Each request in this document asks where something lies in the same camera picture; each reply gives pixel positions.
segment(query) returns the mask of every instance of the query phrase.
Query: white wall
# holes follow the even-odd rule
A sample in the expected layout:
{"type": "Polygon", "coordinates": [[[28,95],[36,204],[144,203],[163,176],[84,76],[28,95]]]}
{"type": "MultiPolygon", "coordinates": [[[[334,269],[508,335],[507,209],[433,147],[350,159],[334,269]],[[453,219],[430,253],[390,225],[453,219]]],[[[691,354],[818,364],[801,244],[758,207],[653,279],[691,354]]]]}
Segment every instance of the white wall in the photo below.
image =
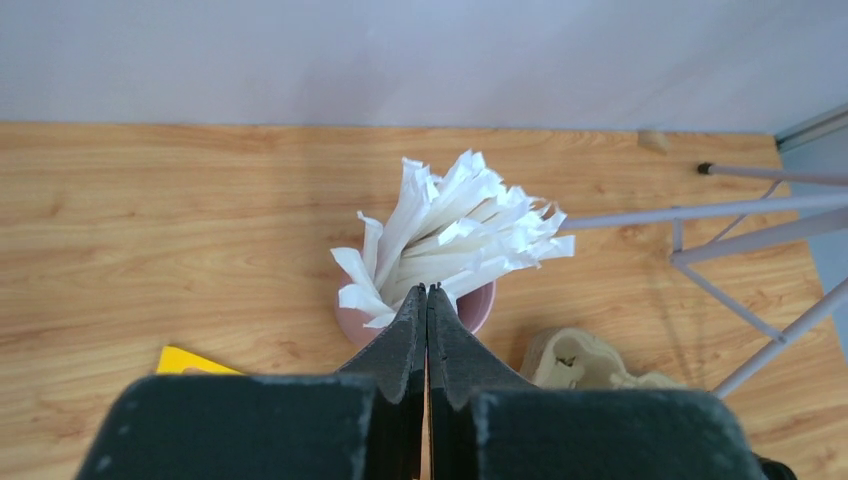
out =
{"type": "Polygon", "coordinates": [[[777,132],[845,0],[0,0],[0,119],[777,132]]]}

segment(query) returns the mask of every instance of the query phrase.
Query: gray metal rod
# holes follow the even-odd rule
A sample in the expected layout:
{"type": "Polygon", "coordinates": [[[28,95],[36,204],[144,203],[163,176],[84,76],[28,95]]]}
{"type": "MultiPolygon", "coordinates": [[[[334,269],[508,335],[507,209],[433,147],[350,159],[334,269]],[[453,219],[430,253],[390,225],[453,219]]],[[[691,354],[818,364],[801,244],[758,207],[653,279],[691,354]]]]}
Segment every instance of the gray metal rod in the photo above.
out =
{"type": "Polygon", "coordinates": [[[671,221],[671,251],[683,251],[683,220],[679,218],[675,218],[671,221]]]}
{"type": "Polygon", "coordinates": [[[833,313],[839,305],[848,301],[848,279],[845,279],[819,300],[809,310],[804,312],[797,320],[783,330],[783,335],[786,337],[786,343],[780,343],[775,340],[769,342],[765,347],[755,353],[747,362],[731,373],[724,379],[712,393],[719,398],[724,398],[742,385],[745,380],[751,378],[751,375],[757,373],[760,369],[766,366],[770,361],[774,360],[780,352],[786,347],[798,340],[801,335],[809,332],[813,327],[818,325],[828,315],[833,313]]]}
{"type": "Polygon", "coordinates": [[[782,225],[764,228],[756,232],[725,238],[682,252],[674,252],[671,254],[671,261],[682,264],[702,262],[712,258],[792,242],[811,235],[832,232],[843,228],[848,228],[848,207],[820,213],[782,225]]]}
{"type": "Polygon", "coordinates": [[[848,175],[842,173],[795,173],[773,168],[726,167],[723,165],[709,165],[706,170],[710,175],[733,175],[818,185],[848,186],[848,175]]]}
{"type": "Polygon", "coordinates": [[[696,207],[667,208],[644,212],[622,213],[618,215],[600,215],[586,218],[566,218],[560,225],[561,230],[579,230],[585,228],[620,227],[646,223],[670,222],[675,218],[689,220],[695,218],[728,217],[745,213],[770,213],[804,208],[822,208],[848,205],[848,192],[828,195],[808,195],[803,197],[772,198],[768,200],[747,200],[743,202],[717,203],[696,207]]]}
{"type": "Polygon", "coordinates": [[[754,315],[753,312],[743,307],[736,300],[730,298],[726,293],[716,288],[712,283],[709,282],[709,280],[702,277],[686,265],[674,265],[674,267],[680,270],[680,273],[689,277],[689,280],[692,280],[699,287],[703,288],[707,293],[715,297],[715,299],[721,302],[725,307],[733,310],[736,315],[742,317],[743,320],[750,323],[754,328],[765,333],[766,335],[771,337],[772,340],[775,340],[779,343],[786,342],[786,338],[783,336],[782,333],[780,333],[780,330],[772,327],[771,325],[760,319],[760,317],[754,315]]]}
{"type": "MultiPolygon", "coordinates": [[[[779,187],[781,183],[783,183],[783,180],[778,180],[778,181],[776,181],[776,182],[772,183],[772,184],[771,184],[771,188],[769,188],[769,189],[766,191],[765,195],[763,195],[762,197],[760,197],[760,200],[765,200],[766,198],[769,198],[770,196],[772,196],[772,194],[774,194],[774,192],[777,190],[777,187],[779,187]]],[[[742,214],[742,215],[739,215],[738,217],[736,217],[736,220],[734,220],[734,221],[730,222],[730,225],[728,225],[727,227],[725,227],[725,229],[724,229],[724,230],[722,230],[721,232],[719,232],[719,234],[718,234],[718,235],[716,235],[715,237],[713,237],[713,239],[712,239],[712,240],[710,240],[710,241],[709,241],[709,242],[707,242],[707,243],[713,243],[713,242],[717,242],[717,241],[721,240],[721,239],[722,239],[722,237],[724,237],[725,235],[727,235],[728,233],[730,233],[730,231],[731,231],[731,230],[733,230],[734,228],[736,228],[736,227],[737,227],[740,223],[742,223],[742,220],[745,220],[746,218],[748,218],[748,214],[747,214],[747,213],[742,214]]]]}

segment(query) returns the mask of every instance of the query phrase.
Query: yellow paper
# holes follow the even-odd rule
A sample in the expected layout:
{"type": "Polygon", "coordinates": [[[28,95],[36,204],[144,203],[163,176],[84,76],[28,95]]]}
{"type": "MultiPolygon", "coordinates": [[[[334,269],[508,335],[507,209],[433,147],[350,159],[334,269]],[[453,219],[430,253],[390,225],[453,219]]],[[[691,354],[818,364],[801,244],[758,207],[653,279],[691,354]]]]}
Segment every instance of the yellow paper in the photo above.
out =
{"type": "Polygon", "coordinates": [[[223,373],[241,375],[232,368],[217,364],[199,355],[187,352],[181,348],[167,346],[162,349],[159,357],[159,365],[156,367],[159,374],[182,374],[182,373],[223,373]]]}

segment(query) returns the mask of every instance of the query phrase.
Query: wooden table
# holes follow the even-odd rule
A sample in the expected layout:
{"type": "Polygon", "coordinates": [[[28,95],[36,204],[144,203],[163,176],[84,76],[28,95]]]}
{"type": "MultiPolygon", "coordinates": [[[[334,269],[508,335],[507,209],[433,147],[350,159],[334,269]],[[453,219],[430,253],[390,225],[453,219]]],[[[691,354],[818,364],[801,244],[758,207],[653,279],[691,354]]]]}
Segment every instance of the wooden table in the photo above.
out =
{"type": "MultiPolygon", "coordinates": [[[[482,150],[507,183],[575,217],[754,198],[767,183],[694,166],[779,165],[767,136],[670,140],[663,155],[631,133],[0,125],[0,477],[71,478],[167,344],[245,372],[338,367],[355,349],[334,323],[329,249],[361,244],[356,210],[388,217],[404,155],[444,172],[482,150]]],[[[687,225],[687,245],[726,222],[687,225]]],[[[669,267],[669,225],[577,238],[575,258],[499,284],[480,338],[514,368],[536,332],[571,325],[634,372],[708,389],[765,343],[669,267]]],[[[699,271],[776,326],[822,295],[805,244],[699,271]]],[[[800,478],[848,478],[848,368],[831,322],[728,403],[757,452],[800,478]]]]}

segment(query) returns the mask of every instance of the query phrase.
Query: crumpled paper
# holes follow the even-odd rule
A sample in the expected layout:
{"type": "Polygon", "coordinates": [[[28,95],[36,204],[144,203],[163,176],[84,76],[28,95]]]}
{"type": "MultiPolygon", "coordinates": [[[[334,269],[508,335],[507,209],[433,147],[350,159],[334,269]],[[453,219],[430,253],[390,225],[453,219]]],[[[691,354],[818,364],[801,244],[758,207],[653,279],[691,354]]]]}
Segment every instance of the crumpled paper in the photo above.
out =
{"type": "Polygon", "coordinates": [[[409,288],[441,282],[456,305],[466,295],[513,270],[574,256],[574,236],[555,236],[566,214],[555,204],[507,187],[483,154],[463,153],[444,177],[403,159],[397,206],[385,225],[365,223],[362,250],[334,248],[351,283],[339,307],[361,310],[368,328],[384,328],[409,288]]]}

